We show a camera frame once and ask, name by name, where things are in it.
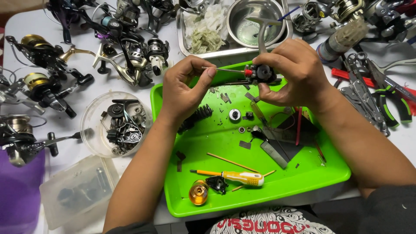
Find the forearm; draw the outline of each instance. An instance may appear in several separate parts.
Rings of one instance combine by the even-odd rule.
[[[344,157],[366,197],[383,185],[416,183],[416,169],[406,156],[372,126],[335,88],[312,108],[332,143]]]
[[[168,120],[156,119],[114,190],[103,233],[134,222],[152,221],[177,130]]]

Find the green tray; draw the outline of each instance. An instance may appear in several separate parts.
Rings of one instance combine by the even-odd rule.
[[[241,70],[246,64],[251,64],[251,62],[223,68]],[[220,71],[215,76],[213,84],[236,81],[238,78],[241,79],[240,74]],[[281,85],[274,86],[272,89],[279,90],[284,84],[285,82],[282,82]],[[258,96],[257,87],[253,85],[250,87],[251,89],[248,92],[254,97]],[[227,93],[232,103],[224,103],[219,97],[220,93]],[[260,139],[254,139],[251,142],[250,150],[240,147],[240,140],[249,142],[252,136],[247,131],[239,133],[238,127],[262,126],[258,118],[253,121],[241,120],[237,124],[226,119],[229,111],[234,108],[239,109],[243,114],[246,111],[252,111],[250,100],[244,96],[246,93],[247,89],[242,85],[220,86],[215,94],[208,92],[202,100],[202,104],[208,104],[212,108],[212,116],[197,122],[194,128],[176,136],[164,184],[168,209],[174,217],[185,217],[267,202],[349,179],[351,175],[349,167],[324,131],[318,134],[317,142],[327,160],[326,167],[321,166],[319,153],[314,147],[304,147],[284,170],[260,148],[262,143]],[[156,119],[162,106],[162,84],[155,85],[152,88],[150,100],[153,119]],[[268,119],[271,115],[281,112],[283,109],[283,107],[276,107],[261,101],[258,102],[258,106]],[[310,117],[311,121],[321,129],[311,113]],[[218,126],[220,118],[223,124]],[[287,118],[287,115],[277,115],[271,123],[272,126],[278,126],[285,118]],[[182,172],[176,171],[177,161],[179,160],[175,155],[176,151],[186,155],[186,159],[182,161]],[[223,196],[209,189],[206,203],[197,206],[188,198],[189,189],[196,180],[205,179],[208,176],[190,173],[190,169],[213,172],[247,171],[229,162],[209,156],[206,154],[207,152],[253,168],[262,174],[275,169],[277,171],[265,177],[265,183],[261,187],[245,187],[231,192],[240,184],[230,181],[228,182],[229,187],[226,189],[227,193]]]

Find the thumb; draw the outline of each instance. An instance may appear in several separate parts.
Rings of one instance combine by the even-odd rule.
[[[192,88],[193,95],[195,95],[197,98],[202,98],[207,93],[216,74],[217,70],[212,67],[205,69],[205,71],[199,77],[198,83],[196,83],[195,87]]]
[[[283,86],[278,92],[270,90],[265,83],[259,83],[259,98],[269,104],[276,105],[282,102],[282,98],[287,94],[287,85]]]

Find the stainless steel tray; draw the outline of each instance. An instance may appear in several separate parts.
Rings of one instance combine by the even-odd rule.
[[[283,10],[285,13],[289,12],[289,7],[287,6],[286,0],[277,0],[278,3],[283,7]],[[273,45],[267,47],[268,50],[276,48],[278,45],[280,45],[284,40],[287,38],[292,38],[293,36],[293,27],[292,27],[292,20],[290,18],[290,15],[288,15],[285,20],[283,20],[283,24],[285,25],[285,32],[283,33],[283,36]],[[228,36],[227,40],[230,43],[230,48],[228,50],[219,50],[215,52],[209,52],[205,54],[192,54],[188,51],[185,40],[185,23],[182,20],[182,12],[176,16],[176,28],[178,30],[178,41],[179,41],[179,48],[181,52],[185,55],[195,55],[203,59],[207,58],[214,58],[214,57],[223,57],[223,56],[229,56],[229,55],[238,55],[238,54],[244,54],[244,53],[250,53],[254,51],[258,51],[258,49],[250,49],[245,48],[241,46],[240,44],[234,42],[231,38],[231,36]]]

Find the black spring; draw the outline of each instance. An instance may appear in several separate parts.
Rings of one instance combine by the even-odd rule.
[[[187,118],[179,127],[178,133],[182,133],[188,129],[194,127],[195,122],[205,119],[206,117],[212,116],[212,109],[205,104],[204,106],[199,107],[196,111]]]

